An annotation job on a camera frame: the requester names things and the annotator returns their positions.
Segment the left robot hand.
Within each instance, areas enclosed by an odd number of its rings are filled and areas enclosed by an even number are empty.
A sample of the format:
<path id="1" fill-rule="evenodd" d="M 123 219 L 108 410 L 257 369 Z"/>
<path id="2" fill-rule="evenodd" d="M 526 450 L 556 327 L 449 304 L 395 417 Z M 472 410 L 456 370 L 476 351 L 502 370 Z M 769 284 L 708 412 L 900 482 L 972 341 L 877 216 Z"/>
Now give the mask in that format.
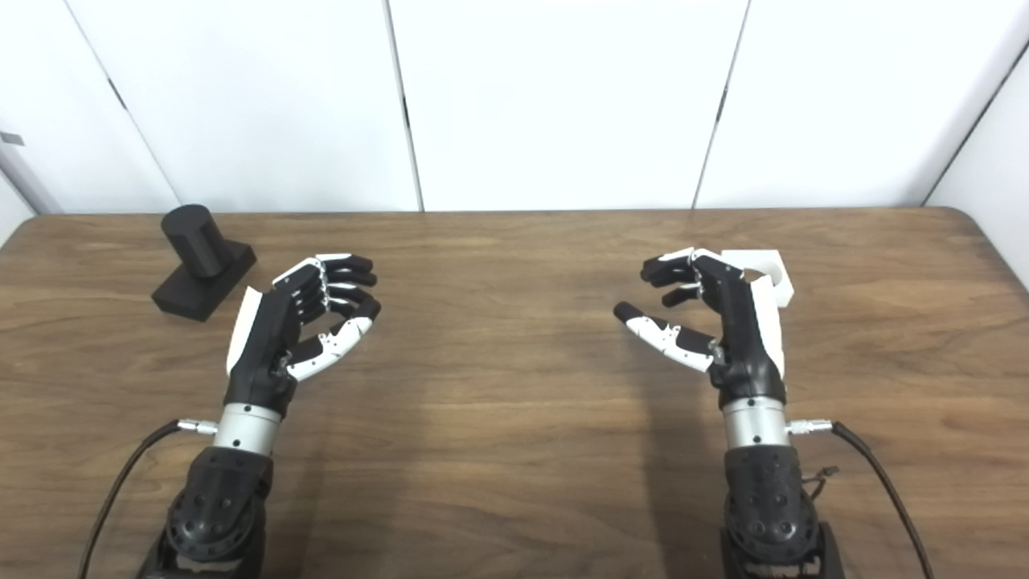
<path id="1" fill-rule="evenodd" d="M 268 292 L 247 287 L 229 341 L 224 404 L 286 417 L 299 382 L 345 358 L 374 326 L 382 305 L 367 287 L 376 282 L 372 260 L 327 253 L 279 274 Z"/>

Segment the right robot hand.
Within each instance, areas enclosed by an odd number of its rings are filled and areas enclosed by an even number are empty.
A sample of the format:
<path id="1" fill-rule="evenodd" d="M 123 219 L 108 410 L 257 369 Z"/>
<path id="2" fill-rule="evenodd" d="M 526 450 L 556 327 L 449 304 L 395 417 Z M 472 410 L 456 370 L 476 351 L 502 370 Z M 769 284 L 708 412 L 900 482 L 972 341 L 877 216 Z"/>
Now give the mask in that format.
<path id="1" fill-rule="evenodd" d="M 666 358 L 708 374 L 721 407 L 750 398 L 786 404 L 781 320 L 771 276 L 749 280 L 744 267 L 719 254 L 687 247 L 644 261 L 640 278 L 653 287 L 671 287 L 662 297 L 665 307 L 699 300 L 716 312 L 721 334 L 673 325 L 620 302 L 613 314 L 629 332 Z"/>

